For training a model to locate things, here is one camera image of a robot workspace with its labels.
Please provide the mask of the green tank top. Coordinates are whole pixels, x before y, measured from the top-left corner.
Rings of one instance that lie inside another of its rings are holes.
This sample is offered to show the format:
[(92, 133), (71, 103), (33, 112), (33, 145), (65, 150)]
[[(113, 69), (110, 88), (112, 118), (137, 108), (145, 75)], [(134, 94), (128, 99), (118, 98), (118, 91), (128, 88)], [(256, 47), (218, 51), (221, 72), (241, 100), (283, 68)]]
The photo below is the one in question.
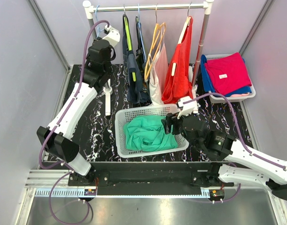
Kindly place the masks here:
[(174, 135), (165, 132), (162, 124), (164, 118), (159, 115), (141, 115), (126, 123), (123, 126), (126, 149), (157, 152), (177, 148)]

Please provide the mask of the blue grey tank top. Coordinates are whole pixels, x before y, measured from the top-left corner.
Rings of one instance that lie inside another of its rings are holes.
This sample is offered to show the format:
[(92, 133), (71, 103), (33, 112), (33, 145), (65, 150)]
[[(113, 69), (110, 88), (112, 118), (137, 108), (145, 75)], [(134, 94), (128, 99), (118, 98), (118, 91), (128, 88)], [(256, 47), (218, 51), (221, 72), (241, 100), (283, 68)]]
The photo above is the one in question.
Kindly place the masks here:
[(140, 82), (142, 81), (141, 74), (135, 59), (134, 51), (128, 50), (126, 33), (125, 33), (125, 25), (122, 16), (122, 52), (123, 52), (123, 65), (124, 65), (124, 75), (127, 76), (128, 79), (128, 92), (127, 99), (129, 102), (133, 104), (138, 104), (142, 100), (140, 88)]

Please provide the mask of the lime green hanger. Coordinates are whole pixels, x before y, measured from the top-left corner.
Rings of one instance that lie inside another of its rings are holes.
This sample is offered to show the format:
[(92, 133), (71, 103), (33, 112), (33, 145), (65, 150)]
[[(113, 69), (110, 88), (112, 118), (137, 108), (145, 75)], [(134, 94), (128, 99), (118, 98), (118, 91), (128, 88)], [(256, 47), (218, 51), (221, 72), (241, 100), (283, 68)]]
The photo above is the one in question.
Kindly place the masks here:
[(124, 25), (125, 25), (127, 47), (129, 51), (132, 51), (132, 40), (131, 40), (131, 35), (130, 35), (130, 30), (129, 30), (128, 17), (126, 16), (126, 13), (125, 13), (125, 8), (124, 8), (123, 20), (124, 20)]

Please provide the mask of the light blue wire hanger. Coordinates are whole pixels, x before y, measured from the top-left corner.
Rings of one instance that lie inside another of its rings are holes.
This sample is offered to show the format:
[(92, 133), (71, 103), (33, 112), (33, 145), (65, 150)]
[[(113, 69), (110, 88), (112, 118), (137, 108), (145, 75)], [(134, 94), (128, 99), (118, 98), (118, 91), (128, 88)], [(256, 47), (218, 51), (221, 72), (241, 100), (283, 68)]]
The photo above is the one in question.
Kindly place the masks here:
[[(95, 13), (94, 13), (95, 19), (96, 19), (97, 22), (99, 21), (98, 16), (97, 16), (97, 12), (98, 12), (98, 8), (99, 8), (99, 7), (100, 7), (100, 5), (97, 5), (97, 6), (96, 6), (96, 10), (95, 10)], [(99, 25), (97, 25), (96, 28), (97, 28), (96, 38), (98, 38), (98, 37), (99, 37), (99, 34), (100, 34), (100, 33), (104, 33), (105, 30), (104, 30), (104, 29), (101, 29)]]

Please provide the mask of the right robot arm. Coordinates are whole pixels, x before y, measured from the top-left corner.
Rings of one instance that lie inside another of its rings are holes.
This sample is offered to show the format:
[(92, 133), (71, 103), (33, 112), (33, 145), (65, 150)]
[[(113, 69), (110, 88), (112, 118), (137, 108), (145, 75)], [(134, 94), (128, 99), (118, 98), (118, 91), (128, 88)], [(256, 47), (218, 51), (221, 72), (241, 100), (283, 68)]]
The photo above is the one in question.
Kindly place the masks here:
[(224, 183), (259, 185), (274, 196), (287, 201), (287, 161), (248, 147), (243, 140), (226, 133), (210, 130), (194, 115), (181, 116), (182, 136), (212, 162), (238, 163), (242, 169), (232, 170), (226, 164), (216, 166), (206, 174), (207, 182), (216, 186)]

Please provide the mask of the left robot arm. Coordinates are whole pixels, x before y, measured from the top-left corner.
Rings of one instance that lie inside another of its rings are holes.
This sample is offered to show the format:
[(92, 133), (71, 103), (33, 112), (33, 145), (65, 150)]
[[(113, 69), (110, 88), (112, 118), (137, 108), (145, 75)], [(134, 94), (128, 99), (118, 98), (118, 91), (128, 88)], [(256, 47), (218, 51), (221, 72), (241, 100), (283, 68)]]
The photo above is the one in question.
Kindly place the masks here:
[[(98, 82), (101, 79), (106, 79), (108, 76), (108, 72), (93, 74), (93, 86), (89, 82), (81, 81), (76, 83), (73, 92), (57, 116), (47, 127), (39, 127), (37, 130), (37, 136), (42, 145), (40, 151), (46, 151), (58, 158), (57, 164), (66, 166), (71, 173), (78, 174), (78, 180), (86, 186), (94, 182), (94, 169), (90, 162), (86, 161), (81, 155), (79, 145), (72, 142), (71, 138), (87, 106), (101, 90), (106, 91), (105, 87), (100, 86)], [(178, 146), (167, 150), (153, 152), (132, 151), (125, 147), (126, 140), (123, 133), (123, 125), (136, 116), (165, 116), (168, 113), (178, 112), (180, 112), (180, 109), (174, 104), (152, 105), (118, 111), (115, 115), (115, 139), (118, 154), (123, 158), (136, 158), (185, 150), (189, 146), (189, 142), (181, 135), (174, 135)]]

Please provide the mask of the red tank top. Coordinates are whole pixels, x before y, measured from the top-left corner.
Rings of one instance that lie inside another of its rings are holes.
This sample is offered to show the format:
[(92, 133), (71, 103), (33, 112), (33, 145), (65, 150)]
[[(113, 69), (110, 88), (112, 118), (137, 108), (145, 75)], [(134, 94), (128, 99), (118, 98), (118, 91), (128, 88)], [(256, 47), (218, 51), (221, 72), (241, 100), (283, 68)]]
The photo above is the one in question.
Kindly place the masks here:
[(176, 53), (177, 67), (174, 77), (171, 77), (173, 57), (170, 61), (166, 74), (165, 88), (162, 94), (164, 104), (175, 104), (180, 98), (185, 96), (193, 97), (192, 83), (189, 80), (189, 60), (191, 52), (191, 36), (178, 47)]

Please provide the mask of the olive printed tank top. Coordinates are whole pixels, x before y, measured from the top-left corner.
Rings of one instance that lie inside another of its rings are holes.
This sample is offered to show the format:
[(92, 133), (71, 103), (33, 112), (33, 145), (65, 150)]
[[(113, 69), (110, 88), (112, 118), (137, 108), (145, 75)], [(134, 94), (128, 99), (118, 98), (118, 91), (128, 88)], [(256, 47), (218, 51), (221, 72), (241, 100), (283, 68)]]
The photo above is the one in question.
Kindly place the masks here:
[(144, 79), (144, 70), (147, 63), (147, 56), (146, 56), (144, 38), (142, 35), (142, 24), (140, 22), (140, 17), (138, 15), (136, 16), (135, 21), (136, 21), (136, 36), (137, 36), (136, 62), (142, 77), (143, 96), (146, 101), (150, 101), (148, 82), (146, 82)]

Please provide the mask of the white wooden hanger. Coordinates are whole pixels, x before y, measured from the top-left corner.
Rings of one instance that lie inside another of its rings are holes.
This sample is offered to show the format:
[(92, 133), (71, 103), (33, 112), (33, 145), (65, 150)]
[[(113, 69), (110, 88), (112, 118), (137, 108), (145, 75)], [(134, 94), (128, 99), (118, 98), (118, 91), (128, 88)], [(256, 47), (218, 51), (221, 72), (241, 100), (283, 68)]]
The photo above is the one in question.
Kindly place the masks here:
[(183, 25), (181, 34), (178, 39), (177, 47), (175, 49), (175, 53), (173, 55), (173, 62), (172, 62), (172, 70), (171, 70), (171, 77), (174, 77), (176, 67), (177, 67), (177, 62), (175, 60), (176, 58), (176, 53), (178, 52), (178, 47), (187, 39), (187, 37), (191, 36), (192, 33), (192, 23), (193, 23), (193, 18), (192, 16), (189, 15), (189, 9), (190, 9), (191, 4), (189, 5), (188, 11), (187, 11), (187, 18), (186, 21)]

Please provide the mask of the pink tank top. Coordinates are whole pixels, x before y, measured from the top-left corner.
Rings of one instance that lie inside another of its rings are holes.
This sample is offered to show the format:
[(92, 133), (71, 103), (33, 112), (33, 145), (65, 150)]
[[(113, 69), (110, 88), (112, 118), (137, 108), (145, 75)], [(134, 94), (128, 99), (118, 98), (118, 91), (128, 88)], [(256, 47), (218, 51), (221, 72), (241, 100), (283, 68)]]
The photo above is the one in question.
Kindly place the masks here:
[(168, 71), (168, 61), (166, 46), (162, 44), (160, 51), (156, 54), (152, 62), (152, 69), (149, 80), (149, 94), (153, 105), (163, 105), (162, 94), (165, 88), (166, 74)]

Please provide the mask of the yellow hanger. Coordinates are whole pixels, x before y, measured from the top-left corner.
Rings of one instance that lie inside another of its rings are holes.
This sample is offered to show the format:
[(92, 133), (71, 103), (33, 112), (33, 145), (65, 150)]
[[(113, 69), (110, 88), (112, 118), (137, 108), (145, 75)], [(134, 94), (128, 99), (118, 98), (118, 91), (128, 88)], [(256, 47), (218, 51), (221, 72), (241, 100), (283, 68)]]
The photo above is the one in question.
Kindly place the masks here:
[(157, 9), (158, 4), (155, 7), (156, 24), (153, 32), (151, 47), (147, 57), (147, 63), (144, 69), (144, 81), (148, 81), (150, 71), (152, 69), (152, 63), (156, 58), (156, 54), (160, 51), (160, 47), (166, 32), (166, 23), (165, 22), (163, 22), (162, 24), (158, 23)]

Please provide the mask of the white laundry basket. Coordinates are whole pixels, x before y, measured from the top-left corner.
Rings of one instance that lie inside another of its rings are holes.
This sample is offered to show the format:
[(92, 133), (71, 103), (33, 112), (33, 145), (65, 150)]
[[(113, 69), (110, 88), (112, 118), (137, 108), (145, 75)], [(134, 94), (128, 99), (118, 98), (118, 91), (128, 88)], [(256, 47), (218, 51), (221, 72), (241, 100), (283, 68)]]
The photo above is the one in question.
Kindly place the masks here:
[(151, 156), (157, 154), (170, 153), (175, 151), (182, 151), (187, 149), (189, 142), (181, 135), (174, 135), (178, 147), (175, 149), (157, 151), (157, 152), (144, 152), (142, 150), (132, 151), (128, 150), (125, 147), (126, 137), (124, 135), (123, 126), (130, 122), (137, 116), (141, 115), (159, 115), (166, 117), (169, 113), (178, 113), (180, 109), (175, 104), (166, 104), (166, 105), (152, 105), (145, 107), (137, 107), (120, 110), (115, 115), (115, 139), (117, 151), (120, 157), (122, 158), (135, 158), (143, 156)]

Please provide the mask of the black marble mat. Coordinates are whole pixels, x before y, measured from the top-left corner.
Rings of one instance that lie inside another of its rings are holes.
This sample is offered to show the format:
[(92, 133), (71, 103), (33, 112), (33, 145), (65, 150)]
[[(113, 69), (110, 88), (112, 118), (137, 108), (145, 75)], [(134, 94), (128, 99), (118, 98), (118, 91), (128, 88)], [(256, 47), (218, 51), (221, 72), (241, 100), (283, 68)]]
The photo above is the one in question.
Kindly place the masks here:
[[(193, 162), (206, 161), (208, 158), (189, 146), (186, 150), (167, 154), (122, 158), (118, 155), (115, 141), (115, 114), (117, 111), (132, 108), (127, 99), (127, 76), (122, 64), (113, 65), (111, 86), (112, 114), (105, 116), (105, 96), (98, 95), (88, 105), (73, 132), (73, 142), (79, 144), (81, 155), (90, 162)], [(212, 104), (209, 97), (198, 101), (198, 118), (207, 123), (208, 128), (238, 136), (231, 110), (227, 104)]]

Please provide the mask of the clothes rack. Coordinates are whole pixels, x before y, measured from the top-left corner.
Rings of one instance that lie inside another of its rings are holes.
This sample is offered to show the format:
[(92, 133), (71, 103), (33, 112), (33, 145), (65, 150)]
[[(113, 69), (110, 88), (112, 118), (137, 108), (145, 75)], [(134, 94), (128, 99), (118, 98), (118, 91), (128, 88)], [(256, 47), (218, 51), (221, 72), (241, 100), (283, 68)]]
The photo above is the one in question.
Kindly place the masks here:
[[(191, 8), (202, 8), (204, 9), (204, 19), (203, 19), (203, 25), (201, 29), (201, 35), (200, 35), (200, 40), (199, 40), (199, 45), (198, 45), (198, 50), (196, 54), (196, 61), (195, 61), (195, 67), (194, 67), (194, 72), (192, 76), (192, 93), (193, 96), (195, 97), (196, 90), (197, 90), (197, 85), (196, 85), (196, 78), (198, 74), (198, 69), (200, 67), (200, 61), (201, 61), (201, 56), (202, 56), (202, 51), (203, 51), (203, 46), (204, 46), (204, 39), (205, 39), (205, 34), (207, 30), (207, 25), (209, 21), (209, 16), (211, 14), (211, 9), (213, 5), (213, 0), (206, 0), (203, 3), (190, 3), (190, 9)], [(167, 9), (185, 9), (189, 8), (190, 4), (158, 4), (158, 9), (159, 10), (167, 10)], [(95, 25), (98, 25), (98, 22), (94, 23), (93, 20), (93, 14), (95, 13), (96, 7), (94, 7), (89, 0), (84, 0), (83, 1), (83, 7), (86, 13), (86, 17), (89, 20), (91, 30), (90, 32), (95, 33)], [(139, 6), (140, 10), (155, 10), (156, 5), (141, 5)], [(100, 9), (101, 12), (113, 12), (113, 11), (135, 11), (137, 9), (137, 6), (117, 6), (117, 7), (102, 7)]]

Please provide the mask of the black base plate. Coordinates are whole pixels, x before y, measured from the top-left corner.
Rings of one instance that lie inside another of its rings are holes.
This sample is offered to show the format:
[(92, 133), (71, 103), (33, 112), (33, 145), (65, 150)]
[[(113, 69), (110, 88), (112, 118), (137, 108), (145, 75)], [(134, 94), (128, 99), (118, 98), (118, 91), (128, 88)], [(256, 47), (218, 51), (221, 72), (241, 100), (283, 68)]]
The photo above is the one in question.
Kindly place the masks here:
[(203, 196), (203, 188), (247, 185), (243, 167), (211, 162), (97, 162), (86, 176), (69, 176), (68, 185), (98, 187), (99, 197)]

